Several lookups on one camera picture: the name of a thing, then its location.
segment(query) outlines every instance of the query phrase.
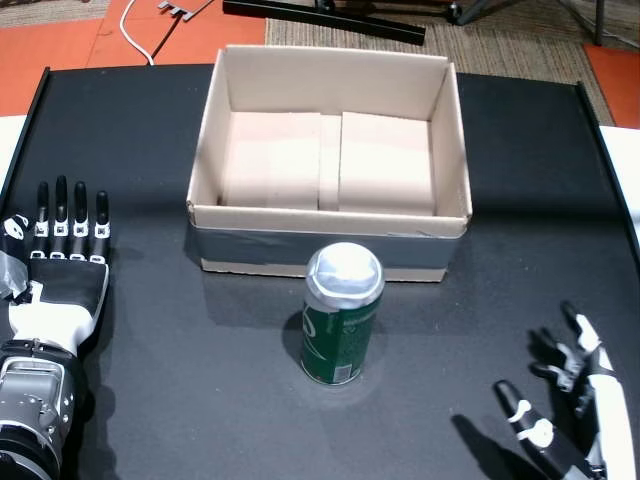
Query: soda can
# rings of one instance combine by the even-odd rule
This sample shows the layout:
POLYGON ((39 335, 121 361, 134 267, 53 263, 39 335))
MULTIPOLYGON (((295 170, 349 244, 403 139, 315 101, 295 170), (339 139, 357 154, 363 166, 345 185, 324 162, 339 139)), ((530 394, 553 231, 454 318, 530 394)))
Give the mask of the soda can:
POLYGON ((384 272, 373 253, 355 243, 317 251, 306 274, 302 310, 302 368, 329 385, 360 374, 384 289, 384 272))

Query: silver can top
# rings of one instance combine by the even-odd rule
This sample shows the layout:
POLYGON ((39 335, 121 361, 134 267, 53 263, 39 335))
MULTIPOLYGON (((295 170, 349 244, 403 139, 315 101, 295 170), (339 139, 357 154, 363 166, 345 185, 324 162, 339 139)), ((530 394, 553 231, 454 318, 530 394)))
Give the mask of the silver can top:
POLYGON ((307 265, 307 287, 323 304, 352 310, 374 302, 384 288, 382 265, 368 249, 341 242, 318 250, 307 265))

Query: floor mat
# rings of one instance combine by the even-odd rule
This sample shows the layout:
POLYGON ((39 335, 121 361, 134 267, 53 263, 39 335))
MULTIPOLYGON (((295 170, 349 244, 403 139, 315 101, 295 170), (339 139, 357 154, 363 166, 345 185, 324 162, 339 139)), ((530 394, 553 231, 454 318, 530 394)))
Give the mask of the floor mat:
POLYGON ((618 127, 640 128, 640 53, 585 45, 618 127))
POLYGON ((43 23, 104 18, 109 0, 33 1, 0 8, 0 27, 19 27, 43 23))
MULTIPOLYGON (((150 10, 153 16, 127 16, 127 33, 149 54, 171 28, 173 18, 150 10)), ((145 65, 146 58, 133 48, 120 31, 120 18, 106 17, 100 26, 93 50, 88 59, 88 67, 117 67, 120 65, 145 65)))
POLYGON ((42 71, 84 68, 102 20, 0 29, 0 115, 27 113, 42 71))

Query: robotic hand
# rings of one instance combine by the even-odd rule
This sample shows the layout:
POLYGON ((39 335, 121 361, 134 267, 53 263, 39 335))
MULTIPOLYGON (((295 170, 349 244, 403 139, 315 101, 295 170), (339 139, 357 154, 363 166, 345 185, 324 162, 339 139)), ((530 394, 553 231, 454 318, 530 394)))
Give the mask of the robotic hand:
POLYGON ((569 303, 563 304, 577 335, 574 351, 547 330, 540 340, 555 353, 558 365, 532 365, 566 394, 577 420, 574 445, 541 416, 507 380, 494 386, 518 440, 534 463, 551 479, 635 480, 631 428, 622 386, 593 326, 569 303))
POLYGON ((82 406, 87 393, 77 350, 96 327, 109 280, 106 192, 96 196, 93 232, 84 183, 75 186, 72 229, 64 176, 57 179, 55 196, 50 236, 49 188, 46 182, 40 184, 28 261, 24 251, 27 219, 14 215, 5 220, 2 229, 0 293, 11 300, 9 322, 15 333, 13 340, 0 348, 3 479, 60 478, 62 446, 74 411, 82 406))

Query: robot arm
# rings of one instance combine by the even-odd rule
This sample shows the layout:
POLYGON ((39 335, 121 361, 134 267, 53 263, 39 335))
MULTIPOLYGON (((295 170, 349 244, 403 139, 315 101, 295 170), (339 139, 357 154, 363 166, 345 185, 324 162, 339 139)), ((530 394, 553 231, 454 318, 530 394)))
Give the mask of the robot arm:
POLYGON ((0 258, 14 268, 0 273, 7 283, 3 293, 12 299, 9 322, 15 335, 0 348, 0 478, 59 479, 62 447, 87 393, 78 346, 96 328, 108 285, 106 193, 96 197, 91 235, 84 184, 75 187, 72 230, 65 177, 56 184, 51 231, 48 190, 40 184, 29 260, 22 231, 26 219, 14 216, 4 223, 0 258), (20 291, 25 272, 29 280, 20 291))
POLYGON ((622 386, 607 352, 586 316, 563 304, 577 335, 577 351, 543 331, 542 339, 557 353, 560 365, 534 364, 537 375, 567 394, 576 417, 579 445, 537 413, 508 381, 496 394, 518 439, 549 478, 632 480, 636 478, 631 428, 622 386))

